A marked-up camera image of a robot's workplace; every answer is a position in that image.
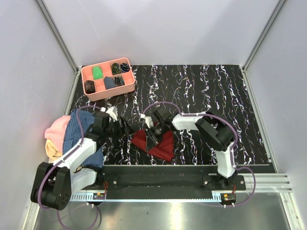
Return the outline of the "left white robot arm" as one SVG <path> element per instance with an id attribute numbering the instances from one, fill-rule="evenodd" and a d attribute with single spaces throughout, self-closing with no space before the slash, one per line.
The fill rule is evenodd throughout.
<path id="1" fill-rule="evenodd" d="M 102 146 L 107 140 L 121 139 L 133 133 L 115 106 L 96 107 L 95 115 L 87 106 L 74 110 L 66 128 L 64 153 L 52 163 L 43 162 L 37 170 L 30 200 L 41 208 L 63 210 L 72 194 L 90 186 L 103 186 Z"/>

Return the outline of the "dark red cloth napkin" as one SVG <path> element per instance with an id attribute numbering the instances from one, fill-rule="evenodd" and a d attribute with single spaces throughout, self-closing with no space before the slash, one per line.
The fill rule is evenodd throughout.
<path id="1" fill-rule="evenodd" d="M 131 142 L 140 150 L 161 160 L 171 162 L 171 160 L 174 158 L 174 139 L 172 131 L 166 132 L 163 135 L 163 141 L 149 152 L 145 150 L 146 137 L 144 129 L 136 131 Z"/>

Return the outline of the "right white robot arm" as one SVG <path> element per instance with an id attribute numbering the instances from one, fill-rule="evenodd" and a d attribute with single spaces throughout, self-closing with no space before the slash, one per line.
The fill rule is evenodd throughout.
<path id="1" fill-rule="evenodd" d="M 153 112 L 157 122 L 150 116 L 140 115 L 141 121 L 146 124 L 145 150 L 150 151 L 162 142 L 163 135 L 168 131 L 195 130 L 204 137 L 210 148 L 215 150 L 218 168 L 218 185 L 224 190 L 235 184 L 233 177 L 236 166 L 234 163 L 233 148 L 237 142 L 237 133 L 233 126 L 221 118 L 213 110 L 206 113 L 175 113 L 171 114 L 158 108 Z"/>

